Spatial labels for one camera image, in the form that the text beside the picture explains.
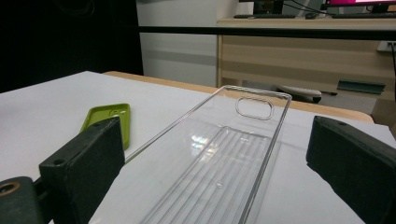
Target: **black cable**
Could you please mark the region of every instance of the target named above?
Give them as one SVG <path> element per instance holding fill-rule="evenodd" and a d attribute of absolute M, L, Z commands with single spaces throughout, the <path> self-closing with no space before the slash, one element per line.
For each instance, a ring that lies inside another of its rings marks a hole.
<path fill-rule="evenodd" d="M 395 48 L 393 46 L 393 43 L 390 43 L 390 47 L 392 48 L 393 72 L 395 74 L 395 101 L 396 101 L 396 61 L 395 61 Z"/>
<path fill-rule="evenodd" d="M 301 6 L 302 8 L 297 8 L 297 7 L 294 7 L 294 8 L 300 9 L 300 10 L 302 10 L 302 11 L 316 12 L 316 13 L 319 13 L 319 14 L 325 14 L 325 15 L 331 15 L 331 16 L 333 15 L 332 13 L 322 12 L 322 11 L 317 10 L 317 9 L 314 9 L 314 8 L 312 8 L 312 7 L 306 7 L 306 6 L 304 6 L 303 4 L 296 2 L 295 0 L 291 0 L 291 2 L 294 3 L 294 4 L 297 4 L 297 5 L 299 5 L 299 6 Z"/>

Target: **wooden table edge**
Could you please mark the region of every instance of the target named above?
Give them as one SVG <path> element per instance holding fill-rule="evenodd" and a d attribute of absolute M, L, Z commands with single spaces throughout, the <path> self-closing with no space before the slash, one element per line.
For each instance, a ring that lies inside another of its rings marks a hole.
<path fill-rule="evenodd" d="M 109 71 L 109 72 L 105 72 L 104 74 L 113 77 L 122 77 L 131 80 L 160 84 L 164 86 L 171 86 L 171 87 L 176 87 L 191 91 L 201 91 L 206 93 L 213 93 L 218 89 L 215 87 L 201 86 L 201 85 L 178 82 L 173 80 L 166 80 L 156 77 L 144 77 L 144 76 L 122 73 L 117 71 Z M 326 105 L 313 105 L 313 104 L 297 102 L 297 101 L 292 101 L 290 104 L 290 108 L 324 114 L 324 115 L 336 116 L 344 119 L 356 119 L 360 121 L 374 123 L 373 118 L 370 115 L 355 110 L 348 110 L 348 109 L 337 108 Z"/>

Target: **green phone case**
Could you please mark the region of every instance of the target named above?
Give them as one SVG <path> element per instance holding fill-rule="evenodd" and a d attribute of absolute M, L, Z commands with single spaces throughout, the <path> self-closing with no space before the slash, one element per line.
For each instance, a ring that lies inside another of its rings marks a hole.
<path fill-rule="evenodd" d="M 101 105 L 91 108 L 80 132 L 100 120 L 114 117 L 120 117 L 122 144 L 125 150 L 129 146 L 129 126 L 131 121 L 131 107 L 128 104 Z"/>

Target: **monitor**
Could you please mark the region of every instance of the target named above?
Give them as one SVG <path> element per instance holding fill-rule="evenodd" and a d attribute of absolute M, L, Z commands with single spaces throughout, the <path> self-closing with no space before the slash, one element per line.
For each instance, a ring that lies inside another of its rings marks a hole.
<path fill-rule="evenodd" d="M 396 0 L 326 0 L 321 9 L 327 7 L 373 7 L 371 12 L 387 12 L 389 6 L 396 5 Z"/>

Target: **black curtain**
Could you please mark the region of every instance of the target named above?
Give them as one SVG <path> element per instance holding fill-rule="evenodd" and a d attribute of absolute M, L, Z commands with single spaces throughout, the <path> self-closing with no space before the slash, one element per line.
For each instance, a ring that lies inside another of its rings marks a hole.
<path fill-rule="evenodd" d="M 135 1 L 0 3 L 0 92 L 82 71 L 143 75 Z"/>

